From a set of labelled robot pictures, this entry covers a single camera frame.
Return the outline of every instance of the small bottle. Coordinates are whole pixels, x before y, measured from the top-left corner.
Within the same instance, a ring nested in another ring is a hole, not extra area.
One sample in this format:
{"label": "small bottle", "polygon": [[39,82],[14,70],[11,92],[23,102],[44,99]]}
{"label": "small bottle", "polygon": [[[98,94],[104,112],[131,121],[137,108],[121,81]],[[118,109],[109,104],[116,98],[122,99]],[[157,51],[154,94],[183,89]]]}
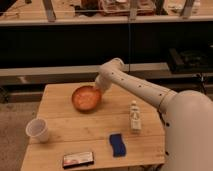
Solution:
{"label": "small bottle", "polygon": [[130,128],[133,133],[141,131],[140,109],[134,100],[130,106]]}

